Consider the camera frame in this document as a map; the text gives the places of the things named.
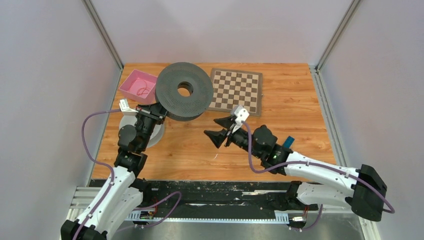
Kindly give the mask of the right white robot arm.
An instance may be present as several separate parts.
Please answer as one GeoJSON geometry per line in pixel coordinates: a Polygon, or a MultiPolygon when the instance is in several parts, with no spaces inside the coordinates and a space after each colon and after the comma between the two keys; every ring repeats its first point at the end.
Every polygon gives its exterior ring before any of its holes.
{"type": "Polygon", "coordinates": [[[359,217],[379,222],[384,212],[395,210],[386,199],[387,185],[376,169],[362,164],[360,168],[334,165],[307,157],[277,143],[278,138],[266,125],[251,131],[246,121],[234,116],[216,118],[222,130],[204,130],[216,148],[235,144],[247,152],[250,169],[256,174],[271,173],[300,177],[312,183],[294,183],[285,195],[292,209],[301,205],[331,205],[351,209],[359,217]]]}

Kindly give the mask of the white cable spool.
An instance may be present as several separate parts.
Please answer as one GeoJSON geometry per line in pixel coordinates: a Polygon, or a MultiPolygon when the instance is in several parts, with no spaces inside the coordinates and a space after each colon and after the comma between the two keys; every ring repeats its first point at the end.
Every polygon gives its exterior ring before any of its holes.
{"type": "MultiPolygon", "coordinates": [[[[126,125],[135,126],[136,122],[137,122],[137,118],[135,116],[124,115],[119,122],[119,128],[122,128],[126,125]]],[[[154,145],[156,145],[161,140],[161,138],[163,137],[164,132],[165,132],[165,125],[164,124],[160,124],[160,125],[156,124],[154,129],[153,129],[153,132],[150,136],[149,142],[147,144],[147,148],[151,148],[154,145]]]]}

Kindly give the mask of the black cable spool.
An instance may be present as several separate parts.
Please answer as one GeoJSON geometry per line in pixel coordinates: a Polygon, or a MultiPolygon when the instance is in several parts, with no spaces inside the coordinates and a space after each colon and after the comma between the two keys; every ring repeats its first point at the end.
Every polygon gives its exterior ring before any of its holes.
{"type": "Polygon", "coordinates": [[[158,75],[155,98],[175,121],[187,122],[201,116],[210,106],[214,95],[209,75],[189,62],[166,66],[158,75]]]}

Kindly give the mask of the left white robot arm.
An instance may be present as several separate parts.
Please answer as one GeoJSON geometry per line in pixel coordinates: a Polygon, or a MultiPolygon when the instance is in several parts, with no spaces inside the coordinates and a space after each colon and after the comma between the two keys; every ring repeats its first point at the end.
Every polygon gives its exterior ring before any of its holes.
{"type": "Polygon", "coordinates": [[[66,220],[60,229],[63,240],[109,240],[138,205],[147,207],[153,193],[137,188],[137,179],[147,155],[144,153],[155,126],[163,124],[168,111],[159,103],[120,109],[134,115],[136,122],[118,132],[118,154],[114,166],[106,165],[110,175],[88,207],[73,221],[66,220]]]}

